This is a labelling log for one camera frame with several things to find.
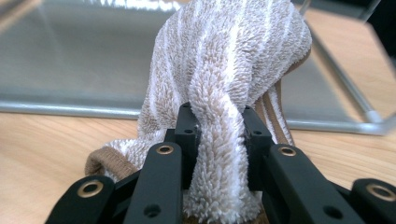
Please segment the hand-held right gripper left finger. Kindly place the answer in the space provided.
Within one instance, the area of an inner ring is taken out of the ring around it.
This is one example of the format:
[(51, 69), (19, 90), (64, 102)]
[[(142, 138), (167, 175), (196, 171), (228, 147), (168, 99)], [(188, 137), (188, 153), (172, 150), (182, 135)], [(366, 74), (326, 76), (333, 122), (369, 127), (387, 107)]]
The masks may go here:
[(191, 104), (181, 105), (178, 110), (176, 127), (166, 131), (164, 141), (178, 144), (181, 147), (183, 189), (188, 189), (191, 185), (200, 136), (199, 122), (192, 113)]

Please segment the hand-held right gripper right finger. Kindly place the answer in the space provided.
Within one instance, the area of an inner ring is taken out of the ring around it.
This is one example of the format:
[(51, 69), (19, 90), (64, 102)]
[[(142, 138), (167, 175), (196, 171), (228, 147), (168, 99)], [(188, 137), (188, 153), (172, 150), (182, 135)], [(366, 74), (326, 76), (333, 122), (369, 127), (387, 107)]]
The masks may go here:
[(268, 154), (274, 142), (271, 133), (252, 107), (246, 106), (242, 116), (248, 158), (248, 188), (252, 191), (263, 190), (265, 174), (263, 157)]

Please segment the metal rack with grey fabric shelves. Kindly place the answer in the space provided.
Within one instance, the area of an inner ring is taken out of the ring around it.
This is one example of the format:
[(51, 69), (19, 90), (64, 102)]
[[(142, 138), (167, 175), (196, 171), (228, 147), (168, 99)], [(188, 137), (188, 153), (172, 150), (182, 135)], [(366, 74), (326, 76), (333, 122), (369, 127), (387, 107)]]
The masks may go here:
[[(0, 3), (0, 112), (135, 119), (154, 38), (172, 0), (7, 0)], [(319, 39), (282, 80), (292, 129), (385, 135), (383, 118)]]

